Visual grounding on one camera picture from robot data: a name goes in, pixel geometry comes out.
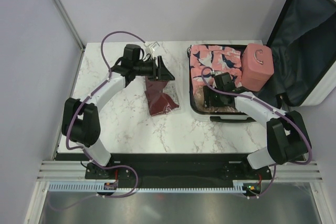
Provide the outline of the left aluminium frame post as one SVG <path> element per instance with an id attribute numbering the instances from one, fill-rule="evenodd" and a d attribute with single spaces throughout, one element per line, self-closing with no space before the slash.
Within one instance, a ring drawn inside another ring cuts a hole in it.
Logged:
<path id="1" fill-rule="evenodd" d="M 61 0 L 52 0 L 54 6 L 56 7 L 58 13 L 60 14 L 61 19 L 65 23 L 67 29 L 69 30 L 72 38 L 75 40 L 77 46 L 80 48 L 80 50 L 83 52 L 85 50 L 85 45 L 82 41 L 82 39 L 79 36 L 79 33 L 77 32 L 69 14 L 67 13 L 63 3 Z"/>

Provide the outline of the pink navy floral garment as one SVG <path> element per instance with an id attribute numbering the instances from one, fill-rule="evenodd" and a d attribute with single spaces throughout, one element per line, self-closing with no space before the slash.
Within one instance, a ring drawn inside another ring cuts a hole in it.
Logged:
<path id="1" fill-rule="evenodd" d="M 202 88 L 205 83 L 201 71 L 210 67 L 214 71 L 229 73 L 236 87 L 241 86 L 242 63 L 240 51 L 220 45 L 191 45 L 188 50 L 190 75 L 193 93 Z"/>

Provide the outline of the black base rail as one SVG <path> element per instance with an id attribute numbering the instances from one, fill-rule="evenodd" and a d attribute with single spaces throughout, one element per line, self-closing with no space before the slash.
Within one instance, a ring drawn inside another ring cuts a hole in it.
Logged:
<path id="1" fill-rule="evenodd" d="M 268 167 L 245 168 L 245 154 L 114 154 L 103 170 L 87 164 L 86 179 L 117 179 L 123 185 L 176 187 L 230 186 L 235 180 L 271 179 Z"/>

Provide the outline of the white suitcase with dark lining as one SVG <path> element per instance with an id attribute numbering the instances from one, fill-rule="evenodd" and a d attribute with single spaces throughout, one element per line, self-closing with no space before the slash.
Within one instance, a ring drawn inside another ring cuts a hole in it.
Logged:
<path id="1" fill-rule="evenodd" d="M 226 45 L 243 54 L 245 45 Z M 335 0 L 286 0 L 267 41 L 274 75 L 256 96 L 281 107 L 320 104 L 335 88 Z M 190 106 L 200 121 L 247 123 L 237 113 L 199 113 L 190 83 Z"/>

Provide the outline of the maroon garment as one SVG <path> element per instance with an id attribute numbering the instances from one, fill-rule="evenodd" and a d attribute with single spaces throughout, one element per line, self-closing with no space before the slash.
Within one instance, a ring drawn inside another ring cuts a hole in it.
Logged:
<path id="1" fill-rule="evenodd" d="M 145 96 L 148 102 L 150 116 L 167 114 L 180 106 L 163 90 L 168 81 L 151 81 L 145 79 Z"/>

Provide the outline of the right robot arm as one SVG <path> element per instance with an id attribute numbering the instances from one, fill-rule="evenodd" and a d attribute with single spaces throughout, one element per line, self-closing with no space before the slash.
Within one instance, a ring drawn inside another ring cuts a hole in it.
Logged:
<path id="1" fill-rule="evenodd" d="M 201 71 L 202 80 L 209 89 L 232 97 L 232 107 L 247 114 L 266 129 L 266 147 L 248 154 L 242 161 L 240 172 L 245 178 L 254 178 L 259 169 L 266 166 L 288 162 L 308 165 L 312 161 L 312 147 L 300 113 L 273 107 L 251 92 L 233 93 L 218 90 L 219 86 L 213 88 L 204 77 L 205 70 L 210 73 L 214 71 L 210 67 Z"/>

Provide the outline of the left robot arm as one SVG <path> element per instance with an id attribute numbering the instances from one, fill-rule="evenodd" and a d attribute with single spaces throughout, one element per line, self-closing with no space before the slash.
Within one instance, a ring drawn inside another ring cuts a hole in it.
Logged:
<path id="1" fill-rule="evenodd" d="M 61 133 L 68 150 L 82 150 L 97 165 L 97 173 L 111 178 L 115 173 L 112 156 L 100 140 L 99 112 L 137 76 L 152 81 L 174 81 L 175 77 L 165 66 L 162 56 L 141 59 L 145 50 L 135 44 L 127 44 L 123 55 L 110 66 L 100 84 L 82 98 L 68 98 L 64 105 Z"/>

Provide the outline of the pink cosmetic case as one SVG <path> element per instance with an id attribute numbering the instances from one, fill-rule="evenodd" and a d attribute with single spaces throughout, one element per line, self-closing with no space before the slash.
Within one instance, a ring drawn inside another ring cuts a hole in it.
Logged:
<path id="1" fill-rule="evenodd" d="M 272 51 L 269 47 L 250 43 L 241 56 L 242 86 L 258 92 L 274 74 Z"/>

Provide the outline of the beige bra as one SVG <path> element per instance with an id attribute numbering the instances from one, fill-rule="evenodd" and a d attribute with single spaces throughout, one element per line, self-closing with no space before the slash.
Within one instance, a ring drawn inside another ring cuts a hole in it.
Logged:
<path id="1" fill-rule="evenodd" d="M 199 113 L 237 113 L 238 110 L 232 108 L 229 105 L 220 105 L 220 106 L 204 106 L 204 92 L 203 87 L 199 87 L 196 89 L 194 93 L 194 101 L 197 111 Z"/>

